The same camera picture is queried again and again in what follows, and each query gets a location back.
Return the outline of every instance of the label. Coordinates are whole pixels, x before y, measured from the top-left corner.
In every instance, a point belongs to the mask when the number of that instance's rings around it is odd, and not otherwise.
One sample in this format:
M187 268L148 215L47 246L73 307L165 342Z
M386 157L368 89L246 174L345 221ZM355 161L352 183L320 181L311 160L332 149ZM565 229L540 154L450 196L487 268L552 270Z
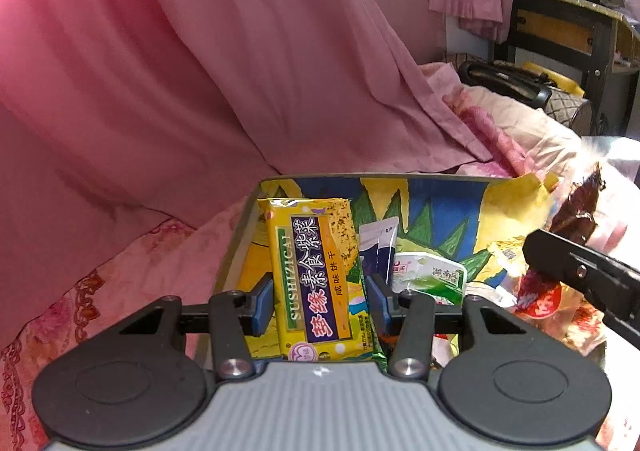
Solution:
M295 252L291 229L278 227L278 252L280 253L280 270L282 271L282 286L284 287L284 302L287 312L287 331L304 330L305 321L302 317L302 299L300 284L296 274Z
M560 300L562 299L562 285L559 283L552 288L540 294L540 296L531 303L524 313L533 319L545 319L545 317L551 316L560 306Z
M289 350L289 361L297 363L315 361L318 358L315 346L309 343L296 343Z
M396 253L394 292L418 290L442 303L459 305L466 284L466 269L456 261L429 253Z
M349 337L342 259L331 237L327 218L292 216L291 229L306 340L319 343Z

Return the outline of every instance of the clear plastic wrap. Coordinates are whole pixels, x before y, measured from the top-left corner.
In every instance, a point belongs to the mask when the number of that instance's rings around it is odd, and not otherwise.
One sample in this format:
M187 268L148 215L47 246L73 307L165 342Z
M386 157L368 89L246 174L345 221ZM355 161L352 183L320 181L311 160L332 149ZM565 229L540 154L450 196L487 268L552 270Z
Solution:
M553 193L556 206L546 229L609 254L627 228L620 204L614 204L616 187L624 180L622 175L634 181L638 167L640 142L583 138L580 152ZM533 270L517 281L515 289L517 314L550 336L563 339L583 300L582 294L566 285L545 281Z

